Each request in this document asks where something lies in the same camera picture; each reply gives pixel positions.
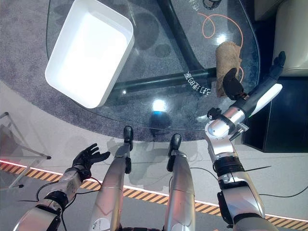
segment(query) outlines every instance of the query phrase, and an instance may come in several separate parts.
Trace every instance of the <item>black cable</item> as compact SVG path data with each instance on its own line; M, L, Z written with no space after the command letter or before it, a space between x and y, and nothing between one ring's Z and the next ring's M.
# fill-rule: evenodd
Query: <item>black cable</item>
M99 183L100 188L99 188L98 190L93 190L93 191L90 191L90 192L93 193L93 192L99 191L99 190L102 188L102 184L99 182L98 179L96 179L96 178L94 178L94 177L91 177L91 178L94 179L94 180L96 180L96 181ZM65 230L65 231L67 231L67 229L66 229L66 225L65 225L65 222L64 222L64 218L63 218L63 213L64 213L64 211L75 201L77 194L87 194L87 193L90 193L90 192L84 192L84 193L83 193L83 192L79 192L79 193L77 192L77 193L75 194L75 197L74 197L74 199L72 200L72 202L69 203L69 204L65 207L65 209L63 210L63 212L62 212L62 214L61 214L61 220L62 220L63 227L64 227L64 230Z
M190 167L190 169L201 169L201 170L204 170L204 171L207 171L208 173L210 173L216 180L217 177L215 177L215 175L213 173L211 173L209 170L206 170L205 168L201 168L201 167Z
M55 183L58 183L59 181L57 180L57 181L54 181L54 182L50 182L50 183L48 183L48 184L44 184L43 186L41 186L38 190L37 190L37 193L36 193L36 195L35 195L35 197L36 197L36 199L37 199L37 201L39 201L39 192L43 189L43 188L45 188L46 186L48 186L48 185L51 185L51 184L55 184Z
M308 188L308 186L306 188L304 188L302 191L298 192L297 194L291 195L291 196L277 196L277 195L271 195L271 194L259 194L260 196L273 196L273 197L282 197L282 198L288 198L288 197L294 197L297 195L300 195L303 191L305 191Z
M90 191L90 192L84 192L84 193L83 192L79 192L79 193L77 192L76 194L87 194L87 193L93 193L93 192L97 192L97 191L101 190L102 184L100 183L100 181L98 179L94 178L94 177L91 177L91 178L98 182L98 184L100 185L100 188L98 190L93 190L93 191Z
M26 201L26 202L38 202L38 201L30 201L30 200L21 200L21 201Z
M64 211L65 211L68 207L70 207L70 205L75 201L76 196L77 196L77 194L75 194L74 199L72 200L72 202L69 203L69 204L64 208L64 210L63 210L62 213L61 213L61 220L62 220L62 224L63 224L63 227L64 227L64 230L65 230L65 231L67 231L67 229L66 229L66 225L65 225L65 222L64 222L63 213L64 213Z
M267 168L267 167L271 167L271 165L270 166L265 166L265 167L257 167L257 168L245 170L245 172L254 171L254 170L258 170L258 169L263 169L263 168Z

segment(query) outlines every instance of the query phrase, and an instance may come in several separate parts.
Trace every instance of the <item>metal stand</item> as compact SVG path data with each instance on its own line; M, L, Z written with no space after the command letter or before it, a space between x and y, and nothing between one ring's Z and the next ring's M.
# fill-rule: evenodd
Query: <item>metal stand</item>
M16 126L16 124L13 122L12 118L10 117L9 113L8 112L5 112L3 114L0 115L0 119L4 118L4 117L8 117L10 119L10 123L8 125L8 127L11 126L11 124L13 124L14 128L16 129L17 133L19 134L19 136L21 137L21 139L23 140L23 142L25 144L26 141L25 139L23 138L23 136L21 135L21 132L19 131L18 127ZM27 148L23 145L19 145L19 147L21 147L22 149L24 150L27 150L29 152L32 152L34 154L36 154L36 156L22 156L22 155L1 155L0 158L1 159L33 159L34 161L29 165L27 166L19 175L18 177L8 186L8 187L3 187L3 188L0 188L0 191L3 191L3 190L9 190L9 189L13 189L13 188L22 188L23 185L20 184L20 185L16 185L16 183L29 171L29 169L31 168L31 166L34 164L34 163L37 163L39 160L41 159L51 159L51 156L49 155L45 155L43 153L39 153L37 151L34 151L30 148Z

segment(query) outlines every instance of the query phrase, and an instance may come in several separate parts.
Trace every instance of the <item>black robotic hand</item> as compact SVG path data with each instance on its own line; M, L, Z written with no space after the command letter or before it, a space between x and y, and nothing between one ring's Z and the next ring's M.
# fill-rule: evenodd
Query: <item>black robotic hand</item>
M99 147L97 147L97 144L92 144L85 150L81 151L73 160L72 167L75 167L77 165L81 165L84 167L84 169L79 171L79 175L81 180L85 180L91 177L91 166L94 163L104 161L107 159L110 155L110 152L100 153L97 152Z

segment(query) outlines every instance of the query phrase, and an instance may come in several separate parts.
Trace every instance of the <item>wire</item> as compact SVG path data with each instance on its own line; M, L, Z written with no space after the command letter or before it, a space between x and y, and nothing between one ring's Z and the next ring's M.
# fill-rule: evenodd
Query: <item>wire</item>
M294 194L294 195L291 195L291 196L277 196L277 195L271 195L271 194L259 194L260 196L273 196L273 197L281 197L281 198L288 198L288 197L294 197L294 196L297 196L297 195L300 195L303 191L305 191L306 189L308 188L308 186L306 188L304 188L302 191Z
M36 193L36 195L35 195L35 197L36 197L36 199L37 199L37 201L39 201L39 192L43 189L43 188L45 188L46 186L48 186L48 185L51 185L51 184L55 184L55 183L58 183L59 181L57 180L57 181L54 181L54 182L50 182L50 183L48 183L48 184L44 184L43 186L41 186L38 190L37 190L37 193Z
M83 192L79 192L79 193L77 192L77 193L75 194L75 197L74 197L74 199L72 200L72 202L69 203L69 204L65 207L65 209L63 210L63 212L62 212L62 214L61 214L61 220L62 220L63 227L64 227L64 230L65 230L65 231L67 231L67 229L66 229L66 225L65 225L65 222L64 222L63 213L64 213L64 211L65 211L68 207L70 207L70 205L75 201L77 194L93 193L93 192L99 191L99 190L102 188L102 184L99 182L98 179L96 179L96 178L94 178L94 177L91 177L91 178L92 178L93 180L96 180L96 181L99 183L100 188L99 188L98 190L93 190L93 191L90 191L90 192L84 192L84 193L83 193Z
M66 225L65 225L65 222L64 222L63 213L64 213L64 211L65 211L68 207L70 207L70 205L75 201L76 196L77 196L77 194L75 194L74 199L72 200L72 202L69 203L69 204L64 208L64 210L62 211L62 214L61 214L61 220L62 220L62 224L63 224L63 227L64 227L64 230L65 230L65 231L67 231L67 229L66 229Z
M239 29L239 31L240 31L240 33L241 33L242 41L241 41L241 46L240 46L240 48L242 48L242 46L243 46L243 40L244 40L244 39L243 39L243 33L242 33L242 30L241 30L240 26L239 26L233 19L231 19L231 18L229 18L229 17L227 17L227 16L225 16L225 15L223 15L223 14L217 14L217 13L211 14L211 15L209 15L209 16L207 16L207 15L205 15L205 14L203 14L203 13L200 13L200 12L198 12L198 14L200 14L200 15L202 15L202 16L205 17L205 20L203 21L203 25L202 25L202 34L203 34L204 38L206 38L206 39L209 38L209 39L210 39L210 38L213 37L213 35L215 34L216 28L215 28L215 24L214 24L214 22L212 21L211 17L213 17L213 16L220 16L220 17L223 17L223 18L226 18L226 19L230 20L231 22L233 22L233 23L237 26L237 28ZM210 22L212 23L212 26L213 26L213 33L212 33L210 36L206 36L206 35L204 34L204 25L205 25L205 23L206 23L207 20L210 20Z
M267 167L271 167L271 165L270 165L270 166L265 166L265 167L257 167L257 168L245 170L245 172L254 171L254 170L259 170L259 169L263 169L263 168L267 168Z
M98 189L98 190L93 190L93 191L90 191L90 192L79 192L79 193L76 193L76 194L87 194L87 193L93 193L93 192L97 192L97 191L99 191L99 190L101 190L101 188L102 188L102 184L100 183L100 181L98 180L98 179L96 179L96 178L94 178L94 177L91 177L93 180L96 180L97 182L98 182L98 184L100 185L100 188Z
M38 201L30 201L30 200L21 200L21 201L26 201L26 202L38 202Z
M241 40L240 49L242 49L243 42L244 42L243 33L242 33L242 30L241 30L240 26L233 19L231 19L231 18L229 18L229 17L227 17L227 16L225 16L223 14L218 14L218 13L211 14L209 16L205 15L204 13L200 13L200 12L198 12L198 14L205 17L205 19L203 21L203 24L202 24L202 34L203 34L203 37L206 38L206 39L208 39L208 38L210 39L211 37L213 37L213 35L215 34L215 31L216 31L215 24L214 24L213 20L211 19L211 17L219 16L219 17L226 18L226 19L230 20L231 22L233 22L236 25L236 27L239 29L240 33L241 33L241 39L242 40ZM204 34L204 26L205 26L205 23L207 22L207 20L209 20L211 22L212 26L213 26L213 33L210 36L206 36ZM244 70L241 67L240 67L240 70L242 71L242 78L240 80L240 83L241 83L242 80L244 79Z
M217 177L215 177L215 175L213 173L211 173L209 170L206 170L205 168L201 168L201 167L190 167L190 169L201 169L201 170L204 170L204 171L207 171L208 173L210 173L216 180Z

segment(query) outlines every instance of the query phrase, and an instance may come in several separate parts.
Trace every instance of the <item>silver robot leg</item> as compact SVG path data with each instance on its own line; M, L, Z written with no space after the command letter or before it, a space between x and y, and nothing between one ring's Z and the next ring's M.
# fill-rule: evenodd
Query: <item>silver robot leg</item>
M169 147L167 169L172 172L165 231L194 231L195 203L191 171L186 155L179 151L181 136L174 134Z

